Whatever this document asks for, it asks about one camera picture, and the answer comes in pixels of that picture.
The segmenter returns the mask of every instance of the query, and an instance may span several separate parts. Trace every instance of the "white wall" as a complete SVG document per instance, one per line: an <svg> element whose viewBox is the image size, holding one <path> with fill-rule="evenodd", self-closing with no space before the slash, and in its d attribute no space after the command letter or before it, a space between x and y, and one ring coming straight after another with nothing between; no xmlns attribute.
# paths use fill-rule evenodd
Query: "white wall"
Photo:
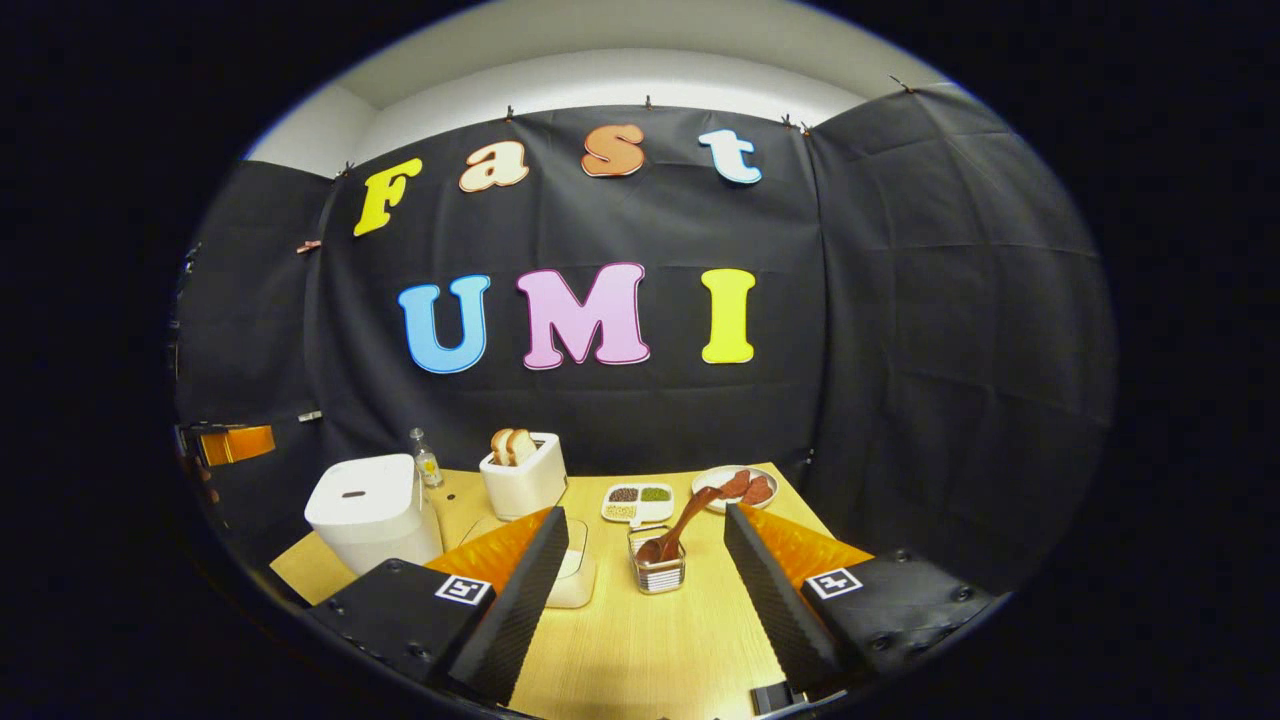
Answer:
<svg viewBox="0 0 1280 720"><path fill-rule="evenodd" d="M328 85L285 114L246 159L334 177L355 155L376 115L351 91Z"/></svg>
<svg viewBox="0 0 1280 720"><path fill-rule="evenodd" d="M846 90L759 63L681 50L589 50L512 63L424 90L381 113L351 158L517 114L589 105L728 110L818 124L864 101Z"/></svg>

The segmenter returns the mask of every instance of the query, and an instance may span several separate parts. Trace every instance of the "black fabric backdrop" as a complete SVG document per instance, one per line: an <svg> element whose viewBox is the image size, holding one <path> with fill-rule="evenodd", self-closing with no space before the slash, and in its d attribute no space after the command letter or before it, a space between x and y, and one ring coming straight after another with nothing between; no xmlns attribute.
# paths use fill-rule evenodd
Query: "black fabric backdrop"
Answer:
<svg viewBox="0 0 1280 720"><path fill-rule="evenodd" d="M582 140L625 123L644 129L644 167L588 177ZM698 145L723 127L755 143L759 183L722 179ZM465 159L502 140L525 145L529 177L463 193ZM352 237L364 181L415 156L424 168L390 223ZM324 246L297 256L326 192ZM270 218L262 237L242 232L242 206ZM201 237L179 302L183 419L324 411L306 433L310 462L246 480L273 507L232 519L250 534L279 509L301 536L324 466L404 451L412 427L460 469L495 429L527 427L561 436L571 474L772 460L837 537L872 552L911 546L1000 592L1069 523L1111 414L1115 338L1084 225L1027 145L946 86L867 102L812 137L730 113L584 108L426 138L332 187L244 163ZM223 260L210 260L214 246ZM516 278L556 269L585 300L599 268L618 261L645 266L650 357L526 369ZM701 361L710 302L699 277L712 268L756 277L750 363ZM397 296L439 286L439 341L452 347L461 322L448 284L467 274L492 278L485 354L466 372L428 373L408 355ZM264 320L228 307L271 310ZM252 542L255 556L288 547Z"/></svg>

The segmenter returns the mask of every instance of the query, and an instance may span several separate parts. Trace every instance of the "pink letter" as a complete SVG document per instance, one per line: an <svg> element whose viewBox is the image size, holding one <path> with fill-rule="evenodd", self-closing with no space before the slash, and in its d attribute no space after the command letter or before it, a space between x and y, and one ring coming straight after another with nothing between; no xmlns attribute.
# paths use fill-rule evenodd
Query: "pink letter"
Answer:
<svg viewBox="0 0 1280 720"><path fill-rule="evenodd" d="M596 328L604 336L595 359L605 365L630 365L649 359L649 346L640 340L640 313L636 309L636 287L644 278L644 266L636 263L613 263L600 268L579 302L568 283L556 270L534 270L516 281L529 296L529 341L525 355L530 370L550 370L564 361L556 350L552 329L579 365L586 360Z"/></svg>

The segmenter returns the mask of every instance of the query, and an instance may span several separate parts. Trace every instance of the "blue letter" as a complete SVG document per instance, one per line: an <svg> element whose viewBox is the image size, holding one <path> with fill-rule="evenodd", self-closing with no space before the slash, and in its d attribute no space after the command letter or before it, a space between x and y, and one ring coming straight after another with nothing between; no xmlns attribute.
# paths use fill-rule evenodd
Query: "blue letter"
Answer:
<svg viewBox="0 0 1280 720"><path fill-rule="evenodd" d="M434 284L411 287L399 295L404 309L404 331L408 336L408 354L429 373L461 373L475 365L484 355L484 291L489 288L489 275L465 275L449 284L449 292L458 296L462 305L462 342L453 350L440 347L435 340L435 299L440 288Z"/></svg>
<svg viewBox="0 0 1280 720"><path fill-rule="evenodd" d="M736 132L718 129L699 136L698 142L712 146L712 163L716 163L716 169L726 179L750 184L764 177L758 168L749 168L742 161L742 152L755 152L755 146L745 140L739 140Z"/></svg>

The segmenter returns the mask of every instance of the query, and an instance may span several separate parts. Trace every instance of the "plate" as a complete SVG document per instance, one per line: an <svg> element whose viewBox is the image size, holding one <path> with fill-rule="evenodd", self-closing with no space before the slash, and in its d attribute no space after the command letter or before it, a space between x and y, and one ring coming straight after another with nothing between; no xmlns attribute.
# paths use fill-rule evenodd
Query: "plate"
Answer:
<svg viewBox="0 0 1280 720"><path fill-rule="evenodd" d="M641 500L644 491L660 489L667 495L667 500ZM614 491L632 491L635 500L609 500ZM639 528L645 523L660 523L676 510L676 493L671 486L664 483L618 483L604 491L600 501L600 515L613 523L627 523L632 528Z"/></svg>
<svg viewBox="0 0 1280 720"><path fill-rule="evenodd" d="M753 505L751 507L765 507L771 502L773 502L774 497L778 496L778 479L777 478L774 478L773 475L765 473L764 470L760 470L759 468L748 468L746 465L721 465L719 468L712 468L710 470L703 470L701 473L698 474L696 478L694 478L694 484L692 484L692 487L690 487L690 491L691 492L698 492L698 491L700 491L700 489L703 489L705 487L710 487L710 486L721 487L722 484L732 480L733 475L737 474L739 470L750 470L753 480L755 478L760 477L760 475L764 475L764 479L768 480L768 483L769 483L769 489L773 491L773 495L771 495L768 497L768 500L765 500L764 502L759 502L756 505ZM740 497L736 497L736 498L723 498L722 497L719 500L713 500L707 507L710 509L710 510L714 510L717 512L724 512L726 506L730 502L741 502L741 500L742 498L740 498Z"/></svg>

